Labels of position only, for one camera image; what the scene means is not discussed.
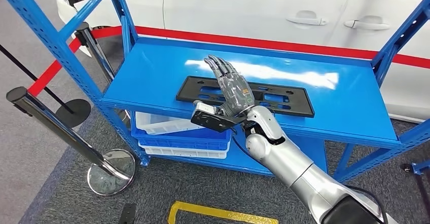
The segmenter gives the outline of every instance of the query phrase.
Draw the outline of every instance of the yellow floor marking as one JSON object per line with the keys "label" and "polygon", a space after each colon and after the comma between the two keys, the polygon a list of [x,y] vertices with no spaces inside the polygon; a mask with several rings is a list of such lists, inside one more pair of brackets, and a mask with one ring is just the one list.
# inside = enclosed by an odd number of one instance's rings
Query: yellow floor marking
{"label": "yellow floor marking", "polygon": [[206,207],[201,205],[185,203],[181,201],[175,201],[175,203],[172,205],[170,209],[168,224],[175,224],[176,213],[178,210],[184,210],[188,212],[193,212],[193,213],[198,213],[203,215],[210,215],[210,216],[215,216],[215,217],[225,218],[230,220],[244,221],[252,224],[278,224],[279,223],[278,220],[268,218],[268,217],[244,214],[240,212],[221,210],[221,209],[216,209],[216,208],[211,208],[211,207]]}

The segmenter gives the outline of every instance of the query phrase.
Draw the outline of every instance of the blue plastic bin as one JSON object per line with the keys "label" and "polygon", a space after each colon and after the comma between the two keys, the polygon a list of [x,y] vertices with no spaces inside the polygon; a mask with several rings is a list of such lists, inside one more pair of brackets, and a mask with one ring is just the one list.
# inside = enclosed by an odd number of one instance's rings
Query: blue plastic bin
{"label": "blue plastic bin", "polygon": [[139,144],[158,147],[191,148],[198,150],[226,151],[231,140],[231,130],[219,133],[210,129],[149,135],[136,128],[135,114],[131,113],[131,135]]}

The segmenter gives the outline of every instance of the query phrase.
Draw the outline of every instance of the robotic arm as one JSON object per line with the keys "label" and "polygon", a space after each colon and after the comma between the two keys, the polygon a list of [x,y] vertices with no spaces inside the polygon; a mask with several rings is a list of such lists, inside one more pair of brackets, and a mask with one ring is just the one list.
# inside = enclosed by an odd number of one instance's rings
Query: robotic arm
{"label": "robotic arm", "polygon": [[209,55],[226,102],[215,107],[195,101],[191,122],[219,132],[241,124],[249,154],[287,185],[318,224],[397,223],[366,196],[318,168],[284,133],[269,109],[254,105],[246,80],[233,66]]}

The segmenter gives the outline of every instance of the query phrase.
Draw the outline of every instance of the red rope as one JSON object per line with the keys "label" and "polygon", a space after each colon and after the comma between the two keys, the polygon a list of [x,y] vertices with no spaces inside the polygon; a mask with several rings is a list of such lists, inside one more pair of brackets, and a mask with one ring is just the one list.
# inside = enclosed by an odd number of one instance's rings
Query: red rope
{"label": "red rope", "polygon": [[[268,41],[268,40],[261,40],[261,39],[238,38],[235,36],[228,36],[228,35],[204,34],[204,33],[179,31],[179,30],[166,30],[166,29],[150,28],[150,27],[142,27],[142,26],[136,26],[136,31],[139,34],[160,36],[160,37],[166,37],[166,38],[185,39],[185,40],[192,40],[192,41],[198,41],[198,42],[219,43],[219,44],[227,44],[227,45],[234,45],[234,46],[264,48],[264,49],[282,50],[282,51],[290,51],[290,52],[299,52],[299,53],[312,53],[312,54],[321,54],[321,55],[329,55],[329,56],[372,59],[377,54],[376,51],[368,51],[368,50],[286,43],[286,42]],[[120,26],[108,27],[108,28],[97,29],[92,31],[93,36],[96,39],[105,38],[108,36],[120,35],[121,32],[122,31]],[[69,47],[73,52],[76,52],[79,46],[80,46],[80,42],[77,39],[74,39],[69,44]],[[393,62],[430,69],[430,59],[426,59],[426,58],[419,58],[419,57],[397,54],[394,57]],[[61,64],[58,63],[57,60],[55,60],[48,67],[48,69],[39,77],[39,79],[35,81],[35,83],[28,89],[29,93],[33,96],[37,96],[44,89],[44,87],[52,80],[52,78],[54,78],[54,76],[60,71],[60,69],[61,69]]]}
{"label": "red rope", "polygon": [[[76,52],[81,46],[81,42],[78,39],[74,39],[70,44],[69,48],[72,52]],[[33,83],[28,89],[28,92],[37,96],[47,86],[47,84],[54,78],[54,76],[61,70],[61,64],[55,60],[49,65],[49,67],[43,72],[43,74]]]}

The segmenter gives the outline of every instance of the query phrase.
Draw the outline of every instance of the floor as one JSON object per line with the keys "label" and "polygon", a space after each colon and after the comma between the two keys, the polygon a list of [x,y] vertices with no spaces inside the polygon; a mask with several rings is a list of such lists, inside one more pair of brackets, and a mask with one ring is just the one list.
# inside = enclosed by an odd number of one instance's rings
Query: floor
{"label": "floor", "polygon": [[[55,0],[36,1],[54,26],[61,27]],[[52,62],[52,55],[5,0],[0,0],[0,12],[8,14],[2,17],[0,44],[34,74],[40,75]],[[108,48],[105,51],[111,62],[118,65],[121,54],[114,51],[121,49],[117,40],[106,40],[102,45]],[[77,56],[94,80],[104,87],[97,64],[81,52],[77,52]],[[31,80],[2,54],[0,62],[3,65],[0,94],[31,84]],[[63,70],[49,87],[64,101],[86,99]],[[54,111],[59,107],[45,92],[38,98]],[[139,167],[135,182],[124,193],[107,198],[95,196],[84,181],[87,161],[4,99],[0,100],[0,115],[0,137],[4,146],[0,152],[0,223],[117,223],[125,203],[137,203],[136,223],[163,223],[176,200],[272,217],[280,223],[312,223],[293,193],[275,178],[162,159],[153,159],[149,168]],[[399,121],[393,124],[398,132],[413,127]],[[79,132],[101,151],[127,147],[96,110]],[[329,167],[333,171],[343,145],[328,142],[327,147]],[[366,147],[356,147],[352,160],[370,151]],[[430,145],[424,144],[352,183],[378,195],[399,223],[428,222],[413,177],[399,168],[404,162],[424,160],[428,152]],[[176,223],[190,223],[190,220],[194,223],[238,223],[178,212]]]}
{"label": "floor", "polygon": [[[397,133],[414,126],[401,121],[393,121],[393,125]],[[96,110],[84,126],[86,130],[81,135],[99,151],[127,149],[124,141]],[[327,142],[326,149],[329,171],[333,172],[344,145]],[[371,150],[356,147],[351,161]],[[428,158],[428,152],[430,144],[423,144],[349,184],[374,193],[398,223],[428,223],[414,176],[400,168],[402,163]],[[85,182],[88,161],[73,151],[68,153],[60,160],[20,224],[119,223],[126,203],[137,205],[135,224],[248,223],[183,210],[177,212],[175,222],[167,222],[175,201],[271,218],[281,224],[315,223],[294,193],[276,178],[158,158],[152,158],[147,168],[138,167],[134,182],[125,191],[111,197],[97,196]]]}
{"label": "floor", "polygon": [[[58,17],[55,0],[36,0],[56,28],[63,26]],[[0,0],[2,25],[0,44],[39,76],[54,60],[30,28],[12,9],[6,0]],[[78,58],[86,55],[77,52]],[[0,53],[0,96],[5,98],[15,87],[29,87],[29,79],[18,67]],[[104,80],[96,63],[87,60],[85,67],[95,80]],[[51,81],[48,87],[63,101],[86,96],[64,71]],[[59,108],[46,92],[38,97],[53,111]],[[17,223],[38,193],[39,189],[66,149],[66,144],[42,125],[14,108],[5,99],[0,100],[0,223]]]}

